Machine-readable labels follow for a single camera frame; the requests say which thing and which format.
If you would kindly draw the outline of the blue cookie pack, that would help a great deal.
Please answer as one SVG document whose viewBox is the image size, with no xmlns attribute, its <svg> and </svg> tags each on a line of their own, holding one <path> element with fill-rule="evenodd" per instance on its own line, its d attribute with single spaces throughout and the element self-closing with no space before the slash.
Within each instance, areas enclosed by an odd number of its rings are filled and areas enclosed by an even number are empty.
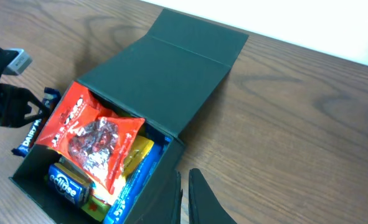
<svg viewBox="0 0 368 224">
<path fill-rule="evenodd" d="M 169 138 L 163 140 L 163 144 L 158 142 L 153 145 L 148 155 L 141 161 L 134 172 L 129 176 L 127 183 L 123 187 L 115 204 L 109 209 L 103 221 L 104 224 L 122 224 L 128 216 L 135 200 L 146 181 L 154 172 L 161 156 L 165 152 L 167 145 L 171 142 Z"/>
</svg>

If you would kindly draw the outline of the red Hacks candy bag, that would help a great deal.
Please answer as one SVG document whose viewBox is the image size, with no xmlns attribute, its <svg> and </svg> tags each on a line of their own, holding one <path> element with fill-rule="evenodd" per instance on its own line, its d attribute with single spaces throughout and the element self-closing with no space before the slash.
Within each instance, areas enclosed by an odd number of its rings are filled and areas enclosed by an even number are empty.
<svg viewBox="0 0 368 224">
<path fill-rule="evenodd" d="M 144 122 L 118 116 L 87 87 L 73 82 L 35 143 L 58 152 L 112 194 Z"/>
</svg>

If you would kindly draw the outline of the blue Eclipse mints box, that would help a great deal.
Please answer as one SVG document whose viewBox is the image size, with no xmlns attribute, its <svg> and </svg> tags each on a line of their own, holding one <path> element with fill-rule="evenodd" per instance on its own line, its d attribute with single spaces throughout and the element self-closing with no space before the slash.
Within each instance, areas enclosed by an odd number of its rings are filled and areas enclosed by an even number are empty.
<svg viewBox="0 0 368 224">
<path fill-rule="evenodd" d="M 76 207 L 82 207 L 88 201 L 90 181 L 75 174 L 61 163 L 50 165 L 47 185 Z"/>
</svg>

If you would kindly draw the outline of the dark green box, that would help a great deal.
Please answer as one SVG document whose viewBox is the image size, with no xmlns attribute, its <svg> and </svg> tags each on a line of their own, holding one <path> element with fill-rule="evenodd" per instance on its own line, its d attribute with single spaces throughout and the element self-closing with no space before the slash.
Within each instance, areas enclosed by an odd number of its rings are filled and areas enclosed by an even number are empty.
<svg viewBox="0 0 368 224">
<path fill-rule="evenodd" d="M 143 223 L 143 215 L 184 152 L 181 131 L 229 73 L 247 38 L 244 33 L 163 10 L 145 36 L 74 81 L 118 116 L 145 119 L 137 136 L 154 144 L 171 140 L 124 223 Z M 91 195 L 96 182 L 58 152 L 36 143 L 12 181 L 56 223 L 97 223 L 47 185 L 54 163 L 87 178 Z"/>
</svg>

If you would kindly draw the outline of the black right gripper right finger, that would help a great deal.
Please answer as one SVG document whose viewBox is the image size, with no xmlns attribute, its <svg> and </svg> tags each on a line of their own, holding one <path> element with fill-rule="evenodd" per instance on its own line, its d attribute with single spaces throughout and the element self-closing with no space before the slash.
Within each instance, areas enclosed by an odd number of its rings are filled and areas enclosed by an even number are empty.
<svg viewBox="0 0 368 224">
<path fill-rule="evenodd" d="M 202 172 L 198 168 L 189 171 L 189 223 L 236 224 L 223 209 Z"/>
</svg>

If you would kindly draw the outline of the purple Dairy Milk bar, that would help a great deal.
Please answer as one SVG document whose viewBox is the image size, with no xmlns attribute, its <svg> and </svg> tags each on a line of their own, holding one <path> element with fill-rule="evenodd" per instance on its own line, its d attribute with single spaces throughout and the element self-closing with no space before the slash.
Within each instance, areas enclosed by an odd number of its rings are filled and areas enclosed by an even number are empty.
<svg viewBox="0 0 368 224">
<path fill-rule="evenodd" d="M 53 112 L 59 101 L 61 100 L 61 94 L 58 90 L 45 87 L 44 88 L 44 97 L 42 100 L 42 103 L 45 107 L 47 107 L 50 110 L 50 113 Z M 15 156 L 21 156 L 26 157 L 28 155 L 31 147 L 34 145 L 38 135 L 42 131 L 43 127 L 45 126 L 48 118 L 50 115 L 47 115 L 44 118 L 37 119 L 31 124 L 31 128 L 29 132 L 27 133 L 24 140 L 21 142 L 21 144 L 12 149 L 11 152 Z"/>
</svg>

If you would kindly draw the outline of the yellow Hacks candy bag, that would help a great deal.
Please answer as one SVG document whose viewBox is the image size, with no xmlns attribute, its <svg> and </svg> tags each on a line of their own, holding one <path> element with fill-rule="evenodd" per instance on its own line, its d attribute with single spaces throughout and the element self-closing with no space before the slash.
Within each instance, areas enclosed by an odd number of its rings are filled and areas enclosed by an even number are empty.
<svg viewBox="0 0 368 224">
<path fill-rule="evenodd" d="M 128 155 L 124 159 L 121 174 L 115 179 L 112 185 L 113 193 L 109 193 L 102 185 L 93 183 L 90 200 L 99 205 L 113 205 L 123 187 L 126 185 L 128 177 L 148 155 L 153 145 L 154 141 L 142 136 L 137 136 L 131 145 Z"/>
</svg>

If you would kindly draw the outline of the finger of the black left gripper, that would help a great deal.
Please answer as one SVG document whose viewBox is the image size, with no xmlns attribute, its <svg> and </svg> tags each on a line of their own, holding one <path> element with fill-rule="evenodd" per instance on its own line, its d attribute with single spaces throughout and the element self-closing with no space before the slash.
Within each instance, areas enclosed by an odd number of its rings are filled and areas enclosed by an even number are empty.
<svg viewBox="0 0 368 224">
<path fill-rule="evenodd" d="M 38 113 L 35 115 L 28 116 L 31 113 L 32 106 L 38 108 Z M 24 92 L 23 97 L 23 121 L 25 123 L 31 123 L 38 119 L 47 118 L 50 116 L 50 109 L 46 107 L 36 96 L 34 96 L 30 91 Z"/>
</svg>

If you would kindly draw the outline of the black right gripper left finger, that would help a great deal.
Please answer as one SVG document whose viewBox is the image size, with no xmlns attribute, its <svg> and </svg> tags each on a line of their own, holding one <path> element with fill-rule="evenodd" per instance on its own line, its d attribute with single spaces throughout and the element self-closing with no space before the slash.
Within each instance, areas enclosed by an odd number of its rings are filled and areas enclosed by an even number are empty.
<svg viewBox="0 0 368 224">
<path fill-rule="evenodd" d="M 181 221 L 181 173 L 174 170 L 143 215 L 145 224 L 176 224 Z"/>
</svg>

